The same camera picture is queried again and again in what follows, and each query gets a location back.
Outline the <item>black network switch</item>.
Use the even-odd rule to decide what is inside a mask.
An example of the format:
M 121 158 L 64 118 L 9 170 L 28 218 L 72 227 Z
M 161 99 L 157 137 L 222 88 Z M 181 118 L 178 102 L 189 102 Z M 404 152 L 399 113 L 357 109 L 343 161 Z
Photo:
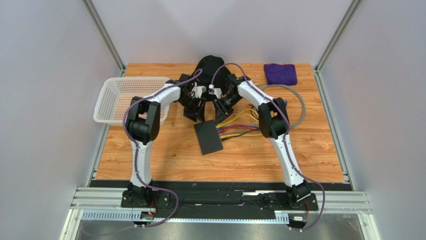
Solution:
M 196 123 L 194 129 L 203 156 L 223 150 L 222 140 L 213 120 Z

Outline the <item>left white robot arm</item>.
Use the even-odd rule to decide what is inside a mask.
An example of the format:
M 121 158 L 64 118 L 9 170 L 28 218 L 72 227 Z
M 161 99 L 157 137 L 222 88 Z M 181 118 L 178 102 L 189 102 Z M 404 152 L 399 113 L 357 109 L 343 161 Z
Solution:
M 123 192 L 126 202 L 146 207 L 154 201 L 151 155 L 153 143 L 160 132 L 161 111 L 178 102 L 183 106 L 186 118 L 204 122 L 206 100 L 202 94 L 206 88 L 199 83 L 200 75 L 200 70 L 192 76 L 182 74 L 178 80 L 168 80 L 150 95 L 132 98 L 122 119 L 123 129 L 132 146 L 132 174 L 127 190 Z

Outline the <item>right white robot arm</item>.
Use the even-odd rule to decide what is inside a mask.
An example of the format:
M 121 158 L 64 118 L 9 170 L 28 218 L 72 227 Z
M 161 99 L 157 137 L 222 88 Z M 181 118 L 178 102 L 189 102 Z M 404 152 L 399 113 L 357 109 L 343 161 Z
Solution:
M 306 179 L 302 176 L 293 152 L 286 104 L 282 98 L 273 98 L 260 90 L 244 76 L 230 74 L 225 78 L 228 90 L 213 101 L 215 123 L 220 124 L 233 113 L 233 106 L 247 99 L 258 113 L 261 134 L 271 142 L 284 175 L 285 191 L 293 203 L 311 195 Z

